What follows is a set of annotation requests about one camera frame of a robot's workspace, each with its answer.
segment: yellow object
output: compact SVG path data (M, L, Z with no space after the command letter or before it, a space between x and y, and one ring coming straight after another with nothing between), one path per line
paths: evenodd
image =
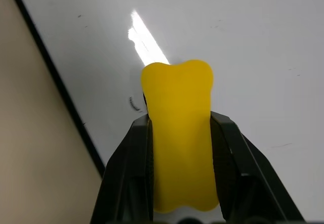
M154 210L215 208L210 66L199 60L153 63L141 81L153 127Z

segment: black edge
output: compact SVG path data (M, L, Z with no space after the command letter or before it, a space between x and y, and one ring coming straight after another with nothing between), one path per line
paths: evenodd
M103 177L104 175L104 171L105 171L105 165L103 164L86 128L83 125L83 122L73 104L73 101L69 95L69 93L67 92L67 89L57 71L57 69L55 68L55 65L53 64L53 61L48 53L48 51L46 50L46 47L40 37L40 35L38 34L34 23L24 5L24 2L22 0L15 0L27 26L28 29L32 35L32 37L34 38L36 45L45 61L45 64L48 68L48 70L50 71L50 74L52 76L52 79L54 80L54 83L64 101L65 106L67 107L67 110L69 111L74 124L79 132L79 134L81 135L81 138L93 160L93 162L95 163L97 170L99 172L99 174L101 175L101 177Z

